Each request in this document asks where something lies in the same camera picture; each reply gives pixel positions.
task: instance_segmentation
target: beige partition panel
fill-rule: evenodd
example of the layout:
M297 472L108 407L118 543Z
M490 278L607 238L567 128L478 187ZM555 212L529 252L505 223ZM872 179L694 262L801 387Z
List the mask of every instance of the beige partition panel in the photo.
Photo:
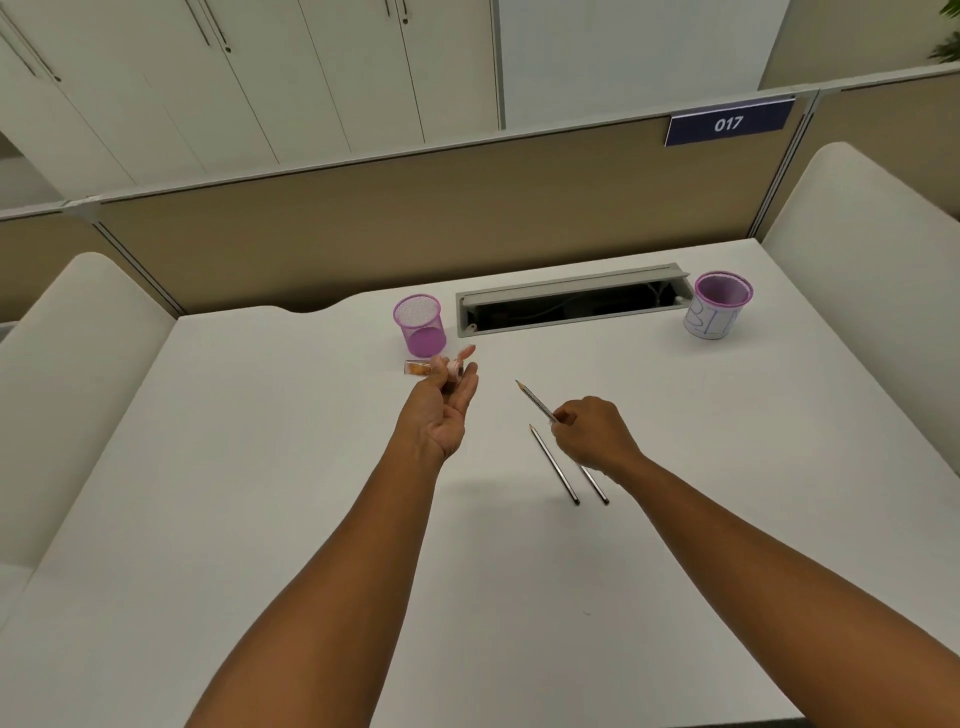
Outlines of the beige partition panel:
M664 148L666 117L172 192L101 221L189 313L744 237L780 132Z
M19 320L74 255L88 251L109 257L173 313L153 286L92 225L55 212L0 221L0 322Z
M953 217L960 216L960 73L826 93L790 162L760 237L813 155L849 142Z

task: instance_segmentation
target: cup with handwritten text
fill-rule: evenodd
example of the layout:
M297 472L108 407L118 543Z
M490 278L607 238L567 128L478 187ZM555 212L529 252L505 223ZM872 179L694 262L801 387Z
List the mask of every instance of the cup with handwritten text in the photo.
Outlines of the cup with handwritten text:
M693 294L684 317L686 330L701 339L722 339L754 297L754 287L736 273L710 271L697 278Z

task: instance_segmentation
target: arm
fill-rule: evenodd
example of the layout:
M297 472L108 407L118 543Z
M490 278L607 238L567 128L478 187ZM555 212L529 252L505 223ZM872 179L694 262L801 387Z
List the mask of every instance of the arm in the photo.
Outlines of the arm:
M818 728L960 726L960 658L850 582L754 528L639 450L596 397L557 444L633 496L710 606Z
M363 726L387 677L434 484L460 446L479 379L444 393L445 362L416 384L343 522L214 676L188 728Z

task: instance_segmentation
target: name plate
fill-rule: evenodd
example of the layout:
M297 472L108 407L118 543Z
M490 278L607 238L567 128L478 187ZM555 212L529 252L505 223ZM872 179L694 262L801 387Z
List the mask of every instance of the name plate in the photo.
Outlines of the name plate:
M752 133L778 132L786 126L786 120L796 102L794 97L758 101L739 105L699 111L685 111L670 117L664 146L692 144L697 141L726 139Z

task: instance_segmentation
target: cabinet door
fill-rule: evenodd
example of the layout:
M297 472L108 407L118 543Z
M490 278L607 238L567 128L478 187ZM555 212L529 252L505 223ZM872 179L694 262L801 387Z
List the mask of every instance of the cabinet door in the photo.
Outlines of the cabinet door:
M498 129L490 0L396 0L427 142Z
M394 0L300 0L353 152L423 143Z
M206 7L223 31L230 67L279 162L348 154L298 0L206 0Z
M66 199L133 185L123 167L60 93L10 45L0 21L0 130Z
M95 1L109 6L110 42L146 77L207 172L276 166L200 0Z
M204 169L146 79L106 42L110 18L97 0L50 12L36 0L4 0L25 58L54 81L136 183L199 177Z

